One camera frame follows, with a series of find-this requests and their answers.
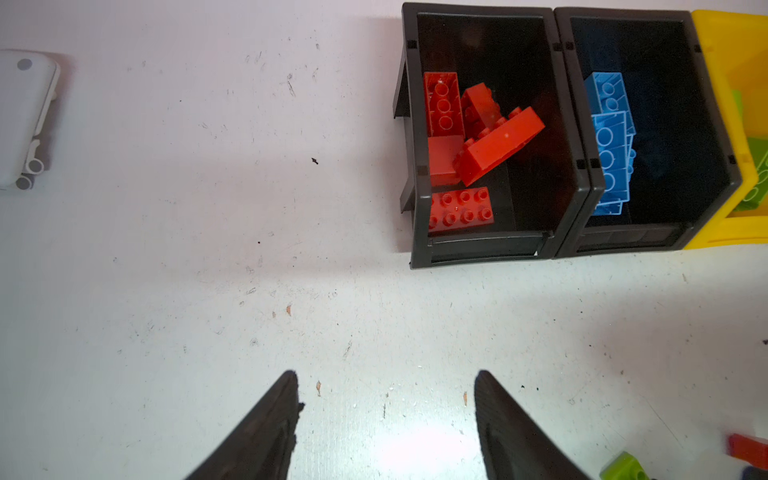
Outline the blue lego brick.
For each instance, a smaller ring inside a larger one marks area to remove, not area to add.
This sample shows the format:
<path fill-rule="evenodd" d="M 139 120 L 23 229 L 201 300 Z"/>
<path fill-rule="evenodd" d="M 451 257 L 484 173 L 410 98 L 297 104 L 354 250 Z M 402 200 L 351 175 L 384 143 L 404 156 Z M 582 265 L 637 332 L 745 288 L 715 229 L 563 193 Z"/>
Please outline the blue lego brick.
<path fill-rule="evenodd" d="M 599 160 L 606 183 L 598 205 L 630 200 L 631 168 L 628 158 L 626 113 L 616 111 L 592 116 Z"/>
<path fill-rule="evenodd" d="M 623 202 L 599 203 L 596 206 L 592 215 L 593 216 L 618 216 L 622 214 L 623 205 L 624 205 Z"/>
<path fill-rule="evenodd" d="M 591 113 L 595 115 L 625 112 L 627 134 L 635 135 L 636 129 L 622 74 L 593 72 L 584 83 Z"/>

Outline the green lego brick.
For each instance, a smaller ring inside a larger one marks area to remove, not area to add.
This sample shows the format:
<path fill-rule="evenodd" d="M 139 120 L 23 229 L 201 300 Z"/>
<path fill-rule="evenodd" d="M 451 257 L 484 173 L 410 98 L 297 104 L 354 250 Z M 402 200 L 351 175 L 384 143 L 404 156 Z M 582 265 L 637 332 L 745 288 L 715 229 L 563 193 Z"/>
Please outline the green lego brick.
<path fill-rule="evenodd" d="M 767 198 L 767 140 L 748 137 L 747 142 L 756 167 L 758 180 L 756 185 L 735 208 L 736 211 L 756 210 Z"/>
<path fill-rule="evenodd" d="M 650 480 L 638 459 L 626 451 L 604 467 L 599 476 L 601 480 Z"/>

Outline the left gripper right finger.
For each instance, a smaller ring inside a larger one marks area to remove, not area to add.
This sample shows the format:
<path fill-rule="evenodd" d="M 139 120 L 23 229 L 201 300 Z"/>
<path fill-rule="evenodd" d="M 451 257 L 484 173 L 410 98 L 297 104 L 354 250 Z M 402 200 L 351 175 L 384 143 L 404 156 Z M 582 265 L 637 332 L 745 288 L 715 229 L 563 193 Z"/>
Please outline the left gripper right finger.
<path fill-rule="evenodd" d="M 474 384 L 476 421 L 490 479 L 585 479 L 487 370 Z"/>

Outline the red lego brick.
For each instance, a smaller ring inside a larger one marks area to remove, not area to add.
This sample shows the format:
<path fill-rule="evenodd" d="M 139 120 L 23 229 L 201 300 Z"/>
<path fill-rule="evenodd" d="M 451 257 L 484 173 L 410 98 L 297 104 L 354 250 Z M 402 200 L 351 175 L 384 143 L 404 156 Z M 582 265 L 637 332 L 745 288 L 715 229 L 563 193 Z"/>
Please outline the red lego brick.
<path fill-rule="evenodd" d="M 453 166 L 461 183 L 467 187 L 522 150 L 545 128 L 532 107 L 514 110 L 509 118 L 467 140 Z"/>
<path fill-rule="evenodd" d="M 766 470 L 768 467 L 768 442 L 766 439 L 742 434 L 731 434 L 727 438 L 727 451 L 731 457 L 748 462 Z"/>
<path fill-rule="evenodd" d="M 484 83 L 467 88 L 461 96 L 464 129 L 467 138 L 476 138 L 502 117 L 500 106 Z"/>
<path fill-rule="evenodd" d="M 465 137 L 460 88 L 456 72 L 423 75 L 429 137 Z"/>
<path fill-rule="evenodd" d="M 433 187 L 452 186 L 461 182 L 453 161 L 463 145 L 464 138 L 461 135 L 428 138 L 430 181 Z"/>
<path fill-rule="evenodd" d="M 439 192 L 431 197 L 430 234 L 493 223 L 494 213 L 487 187 Z"/>

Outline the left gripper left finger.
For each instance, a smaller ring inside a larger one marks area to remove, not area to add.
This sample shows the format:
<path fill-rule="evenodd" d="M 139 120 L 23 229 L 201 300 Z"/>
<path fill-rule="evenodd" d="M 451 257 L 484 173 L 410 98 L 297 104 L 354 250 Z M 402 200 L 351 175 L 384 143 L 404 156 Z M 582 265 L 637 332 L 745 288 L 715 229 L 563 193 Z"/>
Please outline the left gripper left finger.
<path fill-rule="evenodd" d="M 285 480 L 303 408 L 297 374 L 287 370 L 188 477 Z"/>

